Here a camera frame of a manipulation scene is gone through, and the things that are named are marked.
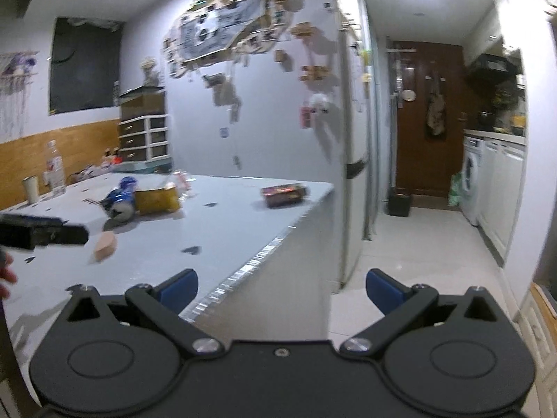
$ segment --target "wall hanging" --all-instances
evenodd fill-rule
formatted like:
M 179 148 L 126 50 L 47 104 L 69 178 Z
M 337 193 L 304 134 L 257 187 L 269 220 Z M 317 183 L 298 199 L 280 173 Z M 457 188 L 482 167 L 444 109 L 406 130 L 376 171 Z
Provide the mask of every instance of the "wall hanging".
M 3 137 L 22 137 L 29 112 L 31 77 L 36 75 L 38 52 L 0 54 L 0 133 Z
M 170 76 L 267 52 L 288 29 L 288 0 L 194 0 L 164 40 Z

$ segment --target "blue gripper pad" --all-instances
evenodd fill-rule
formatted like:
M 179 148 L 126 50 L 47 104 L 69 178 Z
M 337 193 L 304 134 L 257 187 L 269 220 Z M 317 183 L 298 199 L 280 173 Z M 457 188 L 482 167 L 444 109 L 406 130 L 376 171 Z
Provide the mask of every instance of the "blue gripper pad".
M 386 275 L 379 269 L 371 269 L 366 277 L 366 291 L 383 314 L 400 307 L 411 294 L 411 289 Z
M 195 270 L 186 269 L 155 288 L 155 297 L 170 311 L 179 314 L 197 295 L 199 279 Z

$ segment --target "white wall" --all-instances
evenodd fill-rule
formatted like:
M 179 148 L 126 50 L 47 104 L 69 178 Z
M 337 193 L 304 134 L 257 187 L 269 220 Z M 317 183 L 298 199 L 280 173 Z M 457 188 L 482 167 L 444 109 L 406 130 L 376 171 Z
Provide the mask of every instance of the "white wall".
M 505 275 L 520 304 L 538 266 L 553 215 L 557 191 L 557 55 L 544 0 L 510 0 L 520 30 L 527 77 L 528 146 L 524 189 Z
M 23 19 L 2 19 L 0 22 L 0 53 L 38 51 L 37 66 L 32 77 L 28 97 L 28 119 L 24 125 L 23 136 L 49 130 L 61 129 L 89 122 L 117 119 L 117 107 L 83 110 L 49 116 L 49 83 L 52 41 L 56 17 L 48 10 L 49 0 L 32 0 Z M 11 135 L 0 130 L 0 142 L 19 138 L 19 133 Z
M 141 85 L 138 67 L 146 56 L 161 58 L 166 33 L 193 0 L 162 0 L 124 29 L 121 57 L 122 89 Z M 287 180 L 327 181 L 335 185 L 335 248 L 342 232 L 343 140 L 341 114 L 338 26 L 335 14 L 324 3 L 334 0 L 295 0 L 303 6 L 293 23 L 311 22 L 319 31 L 313 37 L 311 55 L 315 64 L 332 68 L 332 77 L 322 82 L 299 80 L 300 67 L 311 64 L 302 41 L 292 38 L 277 45 L 291 58 L 286 68 L 274 62 L 273 53 L 251 55 L 248 67 L 236 64 L 233 83 L 241 101 L 239 122 L 230 123 L 228 105 L 214 102 L 198 74 L 180 79 L 165 76 L 168 109 L 172 115 L 172 155 L 175 164 L 194 174 L 216 176 L 276 177 Z M 203 74 L 228 70 L 220 63 L 203 68 Z M 312 90 L 327 92 L 332 109 L 315 129 L 300 128 L 300 107 Z M 229 127 L 230 137 L 221 139 L 219 129 Z M 240 158 L 242 169 L 233 164 Z M 340 259 L 340 252 L 335 254 Z

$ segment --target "green plastic bag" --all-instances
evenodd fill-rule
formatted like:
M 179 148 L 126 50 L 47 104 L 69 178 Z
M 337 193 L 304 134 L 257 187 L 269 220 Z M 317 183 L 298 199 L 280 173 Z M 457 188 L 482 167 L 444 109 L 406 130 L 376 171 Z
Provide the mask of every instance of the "green plastic bag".
M 450 177 L 449 206 L 457 206 L 460 202 L 460 189 L 462 183 L 462 173 L 453 174 Z

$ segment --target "white cup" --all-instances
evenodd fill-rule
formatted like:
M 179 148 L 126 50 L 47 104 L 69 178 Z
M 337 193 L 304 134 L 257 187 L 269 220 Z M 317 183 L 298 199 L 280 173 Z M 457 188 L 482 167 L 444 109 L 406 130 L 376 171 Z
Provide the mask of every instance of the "white cup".
M 39 201 L 38 194 L 38 179 L 36 176 L 30 176 L 22 180 L 23 188 L 25 189 L 25 195 L 27 196 L 27 201 L 29 204 L 35 204 Z

